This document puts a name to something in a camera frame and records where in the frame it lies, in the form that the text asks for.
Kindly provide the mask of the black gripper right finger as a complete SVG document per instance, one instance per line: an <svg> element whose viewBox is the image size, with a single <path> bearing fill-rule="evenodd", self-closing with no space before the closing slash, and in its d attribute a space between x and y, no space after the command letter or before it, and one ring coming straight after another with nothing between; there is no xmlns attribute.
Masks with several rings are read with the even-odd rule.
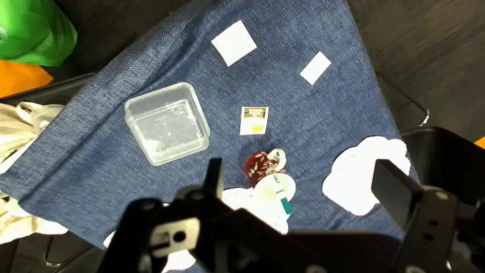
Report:
<svg viewBox="0 0 485 273"><path fill-rule="evenodd" d="M446 273L458 198L438 188L423 188L387 159L376 162L372 191L405 230L393 271Z"/></svg>

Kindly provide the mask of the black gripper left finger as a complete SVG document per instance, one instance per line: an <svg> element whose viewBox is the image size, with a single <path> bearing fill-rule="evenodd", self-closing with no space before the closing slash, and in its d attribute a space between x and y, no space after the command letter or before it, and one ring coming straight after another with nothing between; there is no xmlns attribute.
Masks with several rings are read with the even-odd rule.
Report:
<svg viewBox="0 0 485 273"><path fill-rule="evenodd" d="M223 194L223 159L222 157L213 157L210 160L205 181L203 181L203 189L214 197L222 197Z"/></svg>

